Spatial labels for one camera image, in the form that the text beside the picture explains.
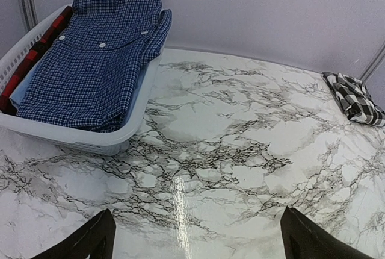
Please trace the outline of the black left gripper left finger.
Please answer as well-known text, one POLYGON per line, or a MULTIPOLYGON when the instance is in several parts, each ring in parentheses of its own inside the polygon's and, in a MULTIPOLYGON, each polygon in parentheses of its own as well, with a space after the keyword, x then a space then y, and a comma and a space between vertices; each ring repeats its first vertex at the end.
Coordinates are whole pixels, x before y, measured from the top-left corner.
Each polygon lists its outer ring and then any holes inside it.
POLYGON ((115 234, 116 223, 111 211, 102 210, 63 241, 36 255, 34 259, 111 259, 115 234))

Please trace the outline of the black white checked shirt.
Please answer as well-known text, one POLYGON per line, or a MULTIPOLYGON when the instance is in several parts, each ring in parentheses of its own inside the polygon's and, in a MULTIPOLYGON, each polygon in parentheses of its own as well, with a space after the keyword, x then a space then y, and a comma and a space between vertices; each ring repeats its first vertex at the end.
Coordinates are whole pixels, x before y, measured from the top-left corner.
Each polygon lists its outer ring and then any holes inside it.
POLYGON ((373 102, 363 81, 331 72, 323 72, 322 78, 348 120, 384 127, 384 111, 373 102))

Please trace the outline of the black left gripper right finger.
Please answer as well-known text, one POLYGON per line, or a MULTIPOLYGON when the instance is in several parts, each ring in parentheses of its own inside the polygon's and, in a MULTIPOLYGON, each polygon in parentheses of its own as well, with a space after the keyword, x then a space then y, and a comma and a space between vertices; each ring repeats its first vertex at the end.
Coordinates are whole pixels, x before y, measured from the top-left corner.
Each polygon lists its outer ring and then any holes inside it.
POLYGON ((362 259, 369 256, 333 237, 295 208, 280 219, 285 257, 290 259, 362 259))

